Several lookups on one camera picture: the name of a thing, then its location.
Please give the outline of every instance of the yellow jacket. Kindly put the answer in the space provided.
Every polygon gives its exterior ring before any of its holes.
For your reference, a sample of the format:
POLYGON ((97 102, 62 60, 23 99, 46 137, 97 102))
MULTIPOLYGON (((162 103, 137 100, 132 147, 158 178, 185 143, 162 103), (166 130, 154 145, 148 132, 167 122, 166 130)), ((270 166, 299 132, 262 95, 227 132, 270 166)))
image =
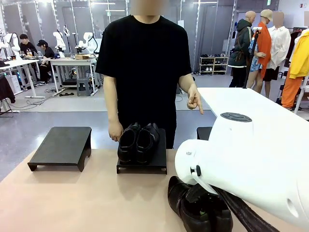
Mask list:
POLYGON ((290 66, 290 78, 309 74, 309 31, 299 39, 290 66))

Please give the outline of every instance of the shoe rack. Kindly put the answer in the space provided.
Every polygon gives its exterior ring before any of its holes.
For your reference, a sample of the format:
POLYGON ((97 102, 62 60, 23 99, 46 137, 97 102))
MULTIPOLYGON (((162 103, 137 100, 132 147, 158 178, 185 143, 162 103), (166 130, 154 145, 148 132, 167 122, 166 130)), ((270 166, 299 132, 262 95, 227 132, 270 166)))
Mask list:
POLYGON ((228 56, 226 57, 200 57, 199 58, 199 74, 226 74, 228 65, 228 56), (209 64, 202 64, 203 61, 208 61, 209 64))

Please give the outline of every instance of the gray stool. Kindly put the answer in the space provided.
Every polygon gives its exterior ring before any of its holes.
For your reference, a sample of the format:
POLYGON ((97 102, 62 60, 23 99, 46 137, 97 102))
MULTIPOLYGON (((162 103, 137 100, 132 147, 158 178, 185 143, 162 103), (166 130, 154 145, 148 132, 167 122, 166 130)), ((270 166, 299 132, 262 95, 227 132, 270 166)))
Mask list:
POLYGON ((89 79, 77 79, 77 96, 90 96, 92 94, 92 87, 90 85, 89 79))

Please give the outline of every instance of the blue floor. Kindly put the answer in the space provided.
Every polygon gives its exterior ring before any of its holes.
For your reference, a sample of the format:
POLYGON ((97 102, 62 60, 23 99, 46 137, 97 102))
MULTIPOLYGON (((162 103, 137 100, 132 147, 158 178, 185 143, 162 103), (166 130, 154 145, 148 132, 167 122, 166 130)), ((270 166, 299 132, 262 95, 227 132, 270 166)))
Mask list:
MULTIPOLYGON (((209 110, 204 115, 199 111, 177 111, 174 148, 187 139, 196 138, 197 127, 212 126, 215 119, 209 110)), ((0 118, 0 181, 37 149, 55 126, 91 127, 92 148, 118 147, 118 143, 109 138, 106 112, 22 112, 13 118, 0 118)))

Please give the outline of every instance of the black t-shirt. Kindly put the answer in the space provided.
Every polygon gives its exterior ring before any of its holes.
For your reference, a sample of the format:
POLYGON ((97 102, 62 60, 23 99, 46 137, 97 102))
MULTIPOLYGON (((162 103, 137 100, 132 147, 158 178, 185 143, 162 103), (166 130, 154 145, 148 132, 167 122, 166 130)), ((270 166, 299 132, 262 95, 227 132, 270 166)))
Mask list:
POLYGON ((51 57, 55 56, 55 53, 54 53, 54 51, 50 47, 47 47, 46 50, 45 50, 44 56, 46 58, 51 58, 51 57))
POLYGON ((191 71, 186 31, 162 16, 144 24, 129 15, 104 31, 96 72, 116 78, 124 127, 155 122, 176 128, 177 83, 191 71))
POLYGON ((23 51, 25 54, 27 54, 27 49, 30 49, 32 52, 32 55, 34 56, 34 52, 38 53, 35 46, 33 46, 32 43, 28 42, 28 44, 20 43, 20 50, 23 51))

